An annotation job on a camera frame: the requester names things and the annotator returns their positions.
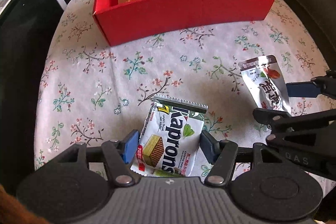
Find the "floral tablecloth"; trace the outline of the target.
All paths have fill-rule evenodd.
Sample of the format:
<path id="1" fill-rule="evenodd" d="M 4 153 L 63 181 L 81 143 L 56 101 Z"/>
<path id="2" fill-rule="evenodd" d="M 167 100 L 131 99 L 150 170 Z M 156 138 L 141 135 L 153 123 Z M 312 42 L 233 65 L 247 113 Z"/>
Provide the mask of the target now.
<path id="1" fill-rule="evenodd" d="M 206 104 L 209 133 L 250 147 L 269 131 L 252 116 L 255 102 L 238 63 L 274 55 L 288 83 L 328 69 L 283 0 L 262 21 L 177 30 L 116 47 L 97 28 L 93 1 L 70 1 L 52 38 L 39 89 L 35 168 L 73 143 L 99 146 L 142 129 L 156 94 Z"/>

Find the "red cardboard box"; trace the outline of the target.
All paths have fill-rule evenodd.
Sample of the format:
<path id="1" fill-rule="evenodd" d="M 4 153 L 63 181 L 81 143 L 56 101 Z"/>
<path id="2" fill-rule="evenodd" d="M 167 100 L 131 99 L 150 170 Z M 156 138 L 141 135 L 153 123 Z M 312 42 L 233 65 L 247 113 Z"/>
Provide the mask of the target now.
<path id="1" fill-rule="evenodd" d="M 94 0 L 93 18 L 110 46 L 154 34 L 263 20 L 274 0 Z"/>

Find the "green white Kaprons wafer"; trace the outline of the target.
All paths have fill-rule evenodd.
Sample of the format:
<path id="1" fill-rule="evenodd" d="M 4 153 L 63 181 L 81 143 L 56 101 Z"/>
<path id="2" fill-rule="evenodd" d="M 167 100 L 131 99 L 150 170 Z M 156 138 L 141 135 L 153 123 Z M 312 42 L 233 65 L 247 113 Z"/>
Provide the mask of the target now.
<path id="1" fill-rule="evenodd" d="M 208 106 L 156 95 L 131 170 L 142 176 L 190 176 Z"/>

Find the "white date snack packet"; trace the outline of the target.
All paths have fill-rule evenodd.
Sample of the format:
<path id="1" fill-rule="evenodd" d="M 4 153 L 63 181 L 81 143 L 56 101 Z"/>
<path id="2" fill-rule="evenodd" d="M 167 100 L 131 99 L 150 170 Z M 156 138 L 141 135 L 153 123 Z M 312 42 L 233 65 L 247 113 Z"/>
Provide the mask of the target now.
<path id="1" fill-rule="evenodd" d="M 239 69 L 257 107 L 291 113 L 286 83 L 274 55 L 240 61 Z"/>

